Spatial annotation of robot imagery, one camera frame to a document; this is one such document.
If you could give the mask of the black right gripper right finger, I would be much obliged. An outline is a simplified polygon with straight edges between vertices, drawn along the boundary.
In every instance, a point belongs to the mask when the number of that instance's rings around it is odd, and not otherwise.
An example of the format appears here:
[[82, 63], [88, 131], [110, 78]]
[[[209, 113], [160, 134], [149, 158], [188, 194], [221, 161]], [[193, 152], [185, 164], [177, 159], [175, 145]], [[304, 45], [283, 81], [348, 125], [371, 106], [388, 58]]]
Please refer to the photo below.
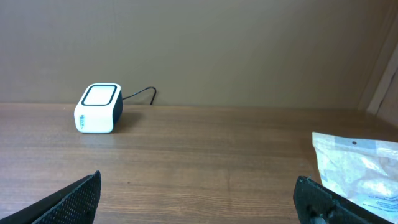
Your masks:
[[293, 201], [301, 224], [391, 224], [306, 176], [297, 178]]

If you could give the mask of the beige plastic pouch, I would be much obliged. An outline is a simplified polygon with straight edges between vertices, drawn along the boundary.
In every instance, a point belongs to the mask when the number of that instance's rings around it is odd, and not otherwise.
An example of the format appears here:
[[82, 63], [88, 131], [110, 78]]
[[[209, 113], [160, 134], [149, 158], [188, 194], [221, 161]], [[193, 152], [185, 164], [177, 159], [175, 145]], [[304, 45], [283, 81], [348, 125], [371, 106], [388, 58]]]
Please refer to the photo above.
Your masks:
[[322, 185], [397, 223], [397, 143], [312, 133]]

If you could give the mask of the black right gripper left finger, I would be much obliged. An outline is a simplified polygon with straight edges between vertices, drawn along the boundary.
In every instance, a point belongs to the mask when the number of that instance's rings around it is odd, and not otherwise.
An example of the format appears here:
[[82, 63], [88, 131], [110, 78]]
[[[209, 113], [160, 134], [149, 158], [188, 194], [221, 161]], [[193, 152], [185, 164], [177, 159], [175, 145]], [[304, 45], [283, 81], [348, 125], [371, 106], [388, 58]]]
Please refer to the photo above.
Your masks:
[[101, 173], [62, 188], [1, 219], [1, 224], [92, 224], [101, 197]]

